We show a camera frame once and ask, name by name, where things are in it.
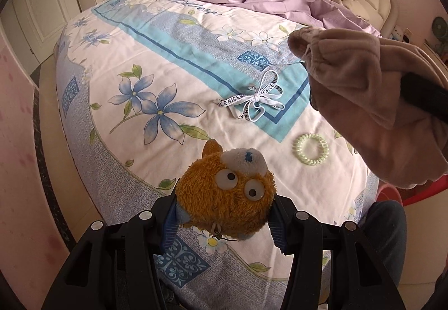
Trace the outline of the orange plush toy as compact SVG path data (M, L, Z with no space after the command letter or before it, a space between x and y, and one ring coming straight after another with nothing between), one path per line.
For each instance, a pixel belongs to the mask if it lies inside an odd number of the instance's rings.
M176 184L175 194L180 225L219 239L246 240L267 223L276 184L257 149L225 151L210 139Z

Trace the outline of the beige pink cloth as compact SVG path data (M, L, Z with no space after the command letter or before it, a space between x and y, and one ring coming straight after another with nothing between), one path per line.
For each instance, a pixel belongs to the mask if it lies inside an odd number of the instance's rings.
M447 174L447 123L407 103L400 80L415 73L447 88L420 48L349 29L305 27L288 39L304 60L311 105L381 180L402 189Z

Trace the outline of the white printed ribbon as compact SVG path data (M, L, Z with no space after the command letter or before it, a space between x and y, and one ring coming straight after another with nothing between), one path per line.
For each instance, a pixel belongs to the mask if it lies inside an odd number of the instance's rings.
M266 106L277 111L285 109L280 101L283 96L283 88L279 84L279 75L275 70L265 72L259 85L248 85L248 93L236 94L225 99L216 99L214 103L220 108L228 108L232 116L238 120L246 120L252 123L259 121L265 114Z

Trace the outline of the small plush toys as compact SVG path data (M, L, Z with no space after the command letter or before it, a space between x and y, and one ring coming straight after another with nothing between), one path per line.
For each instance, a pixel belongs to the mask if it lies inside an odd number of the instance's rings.
M395 25L389 38L395 41L410 43L412 40L412 32L408 28L403 29L399 25Z

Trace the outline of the red plastic stool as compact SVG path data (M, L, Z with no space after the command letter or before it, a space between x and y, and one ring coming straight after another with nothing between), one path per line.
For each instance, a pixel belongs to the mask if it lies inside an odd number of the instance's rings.
M417 202L429 199L430 197L447 190L448 187L447 178L448 176L444 175L437 181L432 182L431 184L424 184L422 186L415 187L415 189L412 190L412 195L407 199L403 199L402 204L404 206L412 205Z

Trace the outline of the pink plastic bucket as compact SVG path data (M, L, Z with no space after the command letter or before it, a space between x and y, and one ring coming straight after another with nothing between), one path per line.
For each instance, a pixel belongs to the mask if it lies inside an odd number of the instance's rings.
M376 202L385 202L385 201L395 201L398 202L400 205L403 205L402 197L399 193L399 190L393 185L390 185L388 183L381 185L377 191Z

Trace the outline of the dark trouser leg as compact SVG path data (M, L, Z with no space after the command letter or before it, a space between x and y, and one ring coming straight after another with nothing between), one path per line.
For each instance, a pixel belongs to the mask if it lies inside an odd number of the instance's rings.
M405 260L407 224L402 205L394 200L375 202L359 226L372 251L399 285Z

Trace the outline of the floral bedspread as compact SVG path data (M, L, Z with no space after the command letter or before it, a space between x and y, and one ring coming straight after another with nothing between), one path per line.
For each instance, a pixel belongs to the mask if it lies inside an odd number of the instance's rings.
M256 148L280 194L322 222L359 221L377 179L309 102L287 39L306 25L196 0L107 0L69 21L56 53L62 124L106 223L169 194L208 139ZM216 99L275 70L285 109L252 123Z

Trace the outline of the white wardrobe door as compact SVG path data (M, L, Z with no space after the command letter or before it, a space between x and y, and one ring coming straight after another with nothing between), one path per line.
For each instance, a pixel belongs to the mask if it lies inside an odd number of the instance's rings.
M38 62L53 52L67 22L80 13L77 0L11 0L17 22Z

